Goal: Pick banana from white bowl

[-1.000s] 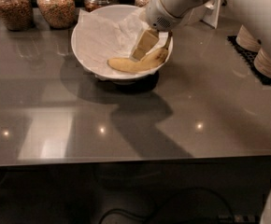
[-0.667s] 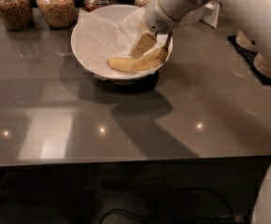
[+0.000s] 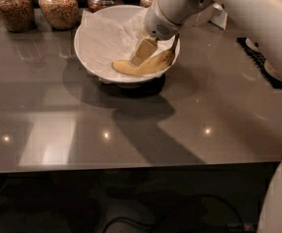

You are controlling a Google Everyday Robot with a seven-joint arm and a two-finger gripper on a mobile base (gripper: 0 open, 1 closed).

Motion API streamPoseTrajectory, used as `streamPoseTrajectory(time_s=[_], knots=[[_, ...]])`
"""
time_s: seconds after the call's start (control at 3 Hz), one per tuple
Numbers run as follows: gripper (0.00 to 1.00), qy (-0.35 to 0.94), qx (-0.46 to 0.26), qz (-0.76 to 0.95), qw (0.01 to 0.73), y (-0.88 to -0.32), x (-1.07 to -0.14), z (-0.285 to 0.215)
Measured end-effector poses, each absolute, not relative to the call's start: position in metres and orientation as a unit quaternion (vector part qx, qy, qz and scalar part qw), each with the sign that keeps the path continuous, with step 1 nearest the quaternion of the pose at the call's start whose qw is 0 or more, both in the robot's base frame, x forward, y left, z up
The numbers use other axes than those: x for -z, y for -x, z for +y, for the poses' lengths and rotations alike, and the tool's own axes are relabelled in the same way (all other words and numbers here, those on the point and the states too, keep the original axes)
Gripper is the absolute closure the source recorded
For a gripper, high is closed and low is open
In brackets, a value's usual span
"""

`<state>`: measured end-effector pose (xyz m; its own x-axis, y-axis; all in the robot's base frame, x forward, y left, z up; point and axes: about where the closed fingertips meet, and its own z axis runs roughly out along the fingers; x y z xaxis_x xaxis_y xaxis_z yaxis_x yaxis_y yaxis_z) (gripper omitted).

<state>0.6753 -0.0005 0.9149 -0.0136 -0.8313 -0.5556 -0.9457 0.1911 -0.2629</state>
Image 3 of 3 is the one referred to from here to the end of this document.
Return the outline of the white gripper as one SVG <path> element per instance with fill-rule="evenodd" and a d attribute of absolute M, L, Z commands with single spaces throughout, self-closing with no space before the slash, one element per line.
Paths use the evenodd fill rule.
<path fill-rule="evenodd" d="M 159 0 L 156 0 L 147 10 L 144 17 L 144 29 L 152 37 L 144 37 L 137 44 L 130 62 L 141 65 L 158 49 L 158 40 L 166 41 L 175 36 L 181 26 L 171 22 L 160 10 Z"/>

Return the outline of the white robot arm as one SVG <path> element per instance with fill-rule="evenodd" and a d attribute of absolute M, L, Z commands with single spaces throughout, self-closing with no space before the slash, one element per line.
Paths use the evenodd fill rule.
<path fill-rule="evenodd" d="M 150 36 L 168 40 L 189 16 L 213 2 L 259 44 L 282 78 L 282 0 L 156 0 L 145 15 L 144 28 Z M 282 161 L 269 184 L 257 233 L 282 233 Z"/>

